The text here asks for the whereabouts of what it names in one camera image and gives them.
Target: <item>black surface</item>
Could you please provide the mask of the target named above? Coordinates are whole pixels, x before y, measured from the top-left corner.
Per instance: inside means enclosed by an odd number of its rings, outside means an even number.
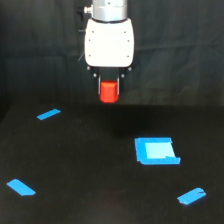
[[[91,2],[0,1],[0,80],[10,103],[99,103],[78,64],[76,9]],[[125,79],[119,103],[223,106],[223,8],[223,0],[129,0],[141,68]]]
[[[223,223],[223,133],[220,108],[12,106],[0,125],[1,223]],[[171,137],[181,164],[141,165],[136,137]],[[14,178],[36,194],[15,193]],[[196,187],[207,196],[181,205]]]

